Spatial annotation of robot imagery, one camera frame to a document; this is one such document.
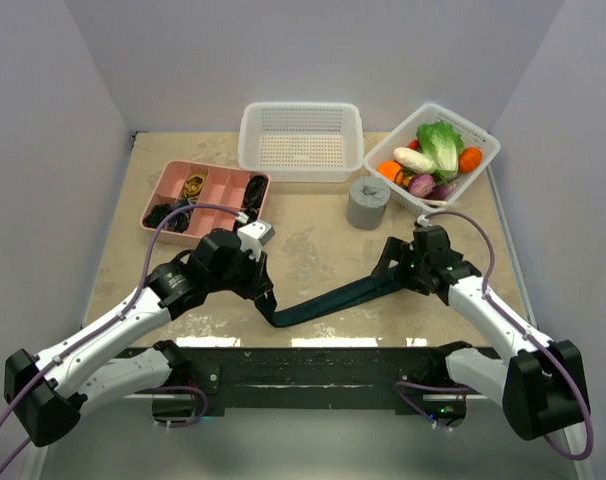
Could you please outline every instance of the wooden table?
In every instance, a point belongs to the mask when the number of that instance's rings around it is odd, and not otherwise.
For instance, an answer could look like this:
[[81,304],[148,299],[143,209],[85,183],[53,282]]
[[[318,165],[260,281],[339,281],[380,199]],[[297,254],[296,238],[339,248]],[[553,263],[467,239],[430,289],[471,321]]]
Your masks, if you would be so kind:
[[[385,135],[366,133],[366,153]],[[150,241],[149,233],[141,229],[139,221],[165,164],[183,159],[237,166],[237,143],[236,133],[137,135],[88,321],[114,307],[138,282]],[[388,236],[411,238],[415,216],[395,202],[390,203],[382,225],[376,230],[363,231],[350,226],[345,220],[345,208],[352,180],[344,184],[272,184],[263,218],[276,230],[266,251],[280,308],[368,275]],[[497,253],[492,287],[522,313],[506,242],[485,175],[462,195],[457,209],[471,215],[487,230]],[[439,218],[437,223],[447,228],[454,249],[481,270],[487,267],[485,244],[470,225],[453,217]],[[168,261],[181,249],[158,244],[152,266]],[[150,333],[137,345],[149,346],[161,339],[171,339],[182,346],[378,344],[391,347],[436,346],[455,340],[487,344],[471,324],[438,298],[408,291],[287,329],[271,327],[251,302],[222,292],[211,295],[200,308]]]

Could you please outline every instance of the gray wall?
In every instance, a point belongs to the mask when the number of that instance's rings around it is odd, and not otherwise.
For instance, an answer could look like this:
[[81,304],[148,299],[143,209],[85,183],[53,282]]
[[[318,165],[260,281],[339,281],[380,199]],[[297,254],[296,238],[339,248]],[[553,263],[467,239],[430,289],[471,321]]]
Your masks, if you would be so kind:
[[606,479],[606,0],[567,0],[493,133],[539,325],[581,348]]
[[137,130],[238,130],[254,101],[347,101],[388,130],[426,100],[489,128],[562,0],[66,0]]
[[128,140],[63,2],[0,0],[0,413],[5,358],[81,325]]

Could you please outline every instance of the toilet paper roll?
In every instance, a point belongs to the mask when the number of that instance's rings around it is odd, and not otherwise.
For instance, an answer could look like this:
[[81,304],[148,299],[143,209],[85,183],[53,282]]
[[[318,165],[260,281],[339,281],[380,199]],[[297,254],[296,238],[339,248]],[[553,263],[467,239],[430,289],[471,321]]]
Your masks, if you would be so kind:
[[374,230],[383,221],[390,187],[376,177],[361,177],[350,187],[347,221],[356,228]]

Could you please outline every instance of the pink tray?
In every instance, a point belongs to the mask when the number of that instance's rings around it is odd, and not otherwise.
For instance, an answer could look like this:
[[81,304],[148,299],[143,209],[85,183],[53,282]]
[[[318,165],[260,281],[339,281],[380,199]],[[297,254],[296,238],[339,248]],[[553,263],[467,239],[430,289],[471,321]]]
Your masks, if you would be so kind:
[[[250,178],[257,175],[238,168],[173,160],[163,169],[161,178],[159,178],[156,187],[154,187],[152,196],[147,202],[147,207],[141,216],[141,227],[144,230],[149,232],[154,231],[153,228],[143,225],[143,219],[152,211],[152,208],[161,203],[175,205],[179,201],[185,180],[195,173],[207,175],[205,185],[203,185],[203,190],[197,203],[222,205],[235,210],[241,208],[245,187]],[[263,195],[263,203],[259,210],[259,218],[261,218],[263,213],[267,191],[270,187],[269,175],[262,175],[267,178],[268,183]],[[195,210],[190,218],[190,226],[185,232],[177,233],[163,230],[159,235],[159,240],[187,247],[196,247],[199,240],[215,228],[232,230],[233,225],[234,217],[228,213],[212,209]]]

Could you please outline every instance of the white basket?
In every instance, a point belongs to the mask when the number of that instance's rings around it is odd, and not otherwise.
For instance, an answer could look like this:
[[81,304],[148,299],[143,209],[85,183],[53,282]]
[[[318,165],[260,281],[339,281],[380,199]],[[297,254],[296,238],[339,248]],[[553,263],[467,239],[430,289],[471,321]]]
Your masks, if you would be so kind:
[[239,165],[273,182],[345,182],[363,166],[359,110],[348,103],[253,103],[241,121]]
[[[457,180],[457,187],[445,199],[447,204],[443,207],[434,207],[427,205],[420,198],[410,195],[404,188],[399,187],[389,181],[383,175],[376,171],[377,167],[388,160],[394,160],[394,149],[397,147],[407,147],[407,145],[416,139],[416,129],[424,123],[434,123],[444,121],[452,124],[454,130],[461,134],[461,139],[465,147],[478,147],[483,153],[483,160],[474,171],[462,175]],[[499,153],[501,144],[492,135],[482,128],[465,120],[450,110],[440,107],[434,103],[426,103],[416,112],[410,115],[394,129],[381,143],[372,149],[365,157],[365,168],[372,175],[383,178],[392,190],[392,198],[403,205],[416,215],[424,213],[446,210],[450,204],[456,201],[467,187],[478,177],[483,170],[490,164],[492,159]]]

